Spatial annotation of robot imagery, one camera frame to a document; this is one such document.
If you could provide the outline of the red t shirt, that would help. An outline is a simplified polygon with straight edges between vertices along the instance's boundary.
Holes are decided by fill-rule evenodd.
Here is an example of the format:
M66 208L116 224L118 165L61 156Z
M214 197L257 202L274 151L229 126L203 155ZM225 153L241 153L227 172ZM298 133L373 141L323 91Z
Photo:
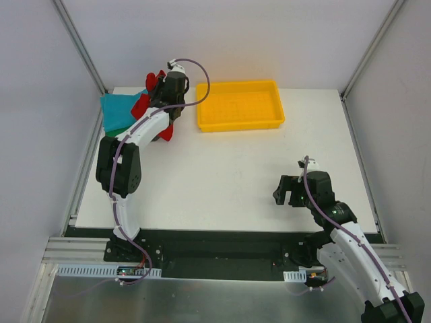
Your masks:
M165 76L166 74L163 70L160 70L157 75L152 72L147 74L147 77L145 80L145 88L147 90L147 93L142 93L139 99L136 101L135 105L131 109L131 115L134 117L135 120L139 120L146 113L151 102L151 96L149 95L149 93L156 88L159 78L165 77ZM154 141L157 139L170 141L173 136L173 130L174 130L174 126L169 125L167 129L161 131L156 136Z

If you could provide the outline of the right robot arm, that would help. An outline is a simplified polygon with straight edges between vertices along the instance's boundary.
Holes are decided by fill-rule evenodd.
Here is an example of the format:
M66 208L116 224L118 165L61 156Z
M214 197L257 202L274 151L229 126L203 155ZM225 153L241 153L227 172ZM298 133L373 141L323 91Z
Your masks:
M328 276L352 293L364 309L362 322L421 322L425 303L407 289L378 257L350 207L335 198L328 173L283 175L273 197L277 205L307 208L322 228L290 252L293 263L324 266Z

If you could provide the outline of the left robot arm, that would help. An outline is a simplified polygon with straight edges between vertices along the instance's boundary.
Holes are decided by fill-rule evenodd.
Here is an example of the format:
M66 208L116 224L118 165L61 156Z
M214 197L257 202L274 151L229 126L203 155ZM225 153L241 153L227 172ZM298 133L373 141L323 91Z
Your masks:
M174 121L184 110L189 78L179 70L160 71L149 73L145 86L131 109L132 125L116 137L101 139L96 165L96 181L112 205L113 234L123 240L119 254L129 262L138 260L143 248L135 241L140 232L137 216L129 210L141 182L140 151L152 141L171 140Z

